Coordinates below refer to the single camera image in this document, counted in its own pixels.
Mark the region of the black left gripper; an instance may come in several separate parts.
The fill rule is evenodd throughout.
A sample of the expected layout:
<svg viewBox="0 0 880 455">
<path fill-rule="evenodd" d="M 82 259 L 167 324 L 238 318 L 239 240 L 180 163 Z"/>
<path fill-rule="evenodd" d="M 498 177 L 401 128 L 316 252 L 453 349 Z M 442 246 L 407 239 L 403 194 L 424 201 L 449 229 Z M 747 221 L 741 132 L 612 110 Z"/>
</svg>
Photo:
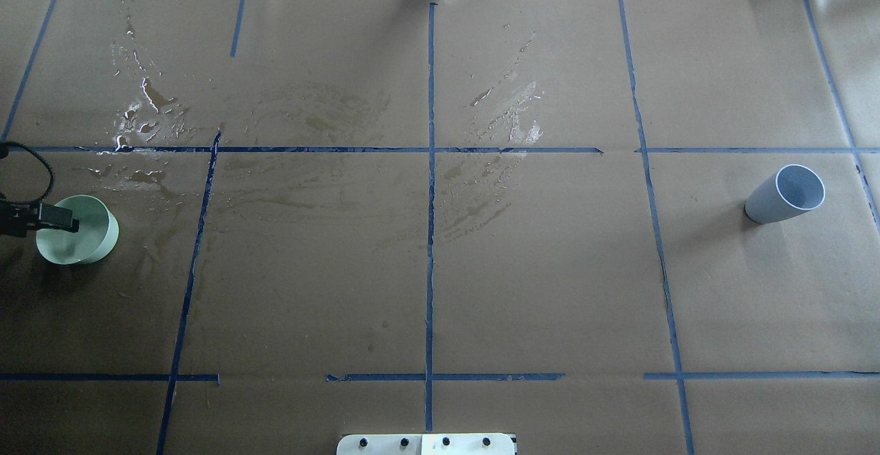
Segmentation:
<svg viewBox="0 0 880 455">
<path fill-rule="evenodd" d="M 12 202 L 1 195 L 1 235 L 26 238 L 36 230 L 60 230 L 77 233 L 79 220 L 69 208 L 40 203 Z"/>
</svg>

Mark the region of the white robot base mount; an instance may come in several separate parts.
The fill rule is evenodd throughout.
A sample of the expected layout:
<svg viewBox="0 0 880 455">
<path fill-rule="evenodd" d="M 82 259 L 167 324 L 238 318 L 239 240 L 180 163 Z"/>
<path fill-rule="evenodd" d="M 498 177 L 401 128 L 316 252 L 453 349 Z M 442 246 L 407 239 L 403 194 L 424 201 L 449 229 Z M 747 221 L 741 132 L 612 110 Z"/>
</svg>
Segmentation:
<svg viewBox="0 0 880 455">
<path fill-rule="evenodd" d="M 362 434 L 343 436 L 336 454 L 516 454 L 506 433 Z"/>
</svg>

